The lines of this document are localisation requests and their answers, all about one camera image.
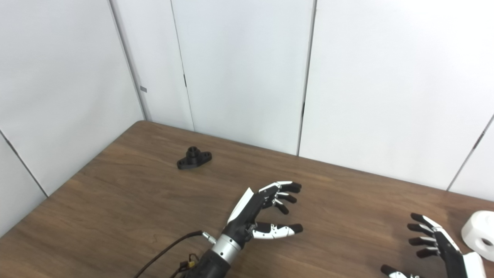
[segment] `black 3d-printed part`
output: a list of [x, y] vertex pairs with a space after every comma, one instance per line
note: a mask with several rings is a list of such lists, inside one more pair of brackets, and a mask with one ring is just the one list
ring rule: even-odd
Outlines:
[[213, 158], [213, 155], [208, 152], [201, 152], [197, 147], [190, 147], [185, 153], [185, 157], [177, 161], [177, 167], [180, 170], [197, 168]]

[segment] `robotic hand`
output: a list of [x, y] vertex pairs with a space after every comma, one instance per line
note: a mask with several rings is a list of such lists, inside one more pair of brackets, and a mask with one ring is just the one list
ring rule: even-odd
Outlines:
[[287, 207], [280, 200], [295, 203], [297, 199], [288, 192], [299, 193], [301, 188], [302, 185], [294, 182], [275, 182], [257, 193], [248, 188], [233, 209], [219, 239], [205, 235], [214, 246], [206, 251], [185, 277], [223, 278], [245, 243], [252, 238], [274, 239], [302, 232], [301, 224], [275, 225], [255, 221], [261, 209], [272, 206], [288, 214]]
[[[433, 255], [440, 256], [446, 264], [448, 278], [486, 277], [482, 258], [479, 254], [471, 252], [463, 255], [456, 243], [441, 225], [417, 213], [412, 213], [411, 217], [413, 220], [420, 222], [420, 224], [408, 224], [408, 229], [427, 235], [409, 239], [410, 245], [427, 246], [417, 251], [419, 258], [426, 258]], [[413, 274], [400, 272], [388, 265], [383, 265], [381, 272], [390, 278], [420, 278]]]

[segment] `black cable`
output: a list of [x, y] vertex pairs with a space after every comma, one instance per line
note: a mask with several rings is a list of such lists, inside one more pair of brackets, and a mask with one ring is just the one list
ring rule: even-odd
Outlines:
[[161, 256], [163, 256], [163, 254], [168, 252], [168, 250], [170, 250], [172, 247], [177, 245], [182, 240], [189, 238], [189, 237], [202, 235], [202, 234], [203, 234], [203, 231], [195, 231], [195, 232], [190, 232], [190, 233], [184, 235], [183, 237], [177, 239], [174, 243], [170, 244], [167, 248], [165, 248], [158, 255], [156, 255], [153, 259], [151, 259], [151, 261], [149, 261], [149, 263], [147, 263], [143, 268], [141, 268], [141, 270], [139, 270], [139, 272], [137, 272], [137, 274], [134, 276], [134, 278], [138, 278], [152, 263], [154, 263], [157, 259], [159, 259]]
[[177, 269], [171, 276], [170, 278], [175, 278], [175, 276], [177, 276], [177, 274], [180, 273], [180, 269]]

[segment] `white wall panel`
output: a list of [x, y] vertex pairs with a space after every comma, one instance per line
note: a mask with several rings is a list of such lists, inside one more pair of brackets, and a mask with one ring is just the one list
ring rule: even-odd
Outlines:
[[295, 154], [312, 1], [172, 3], [195, 130]]
[[170, 0], [112, 0], [149, 120], [193, 130]]
[[51, 194], [134, 122], [107, 1], [0, 3], [0, 126]]
[[43, 200], [41, 189], [0, 136], [0, 236]]
[[493, 5], [318, 1], [300, 155], [446, 189], [494, 111]]
[[494, 201], [494, 126], [472, 152], [450, 191]]

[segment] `white cylindrical object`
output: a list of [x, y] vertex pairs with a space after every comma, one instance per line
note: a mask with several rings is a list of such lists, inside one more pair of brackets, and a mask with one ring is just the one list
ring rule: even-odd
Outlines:
[[494, 262], [494, 212], [481, 210], [470, 217], [461, 229], [466, 245]]

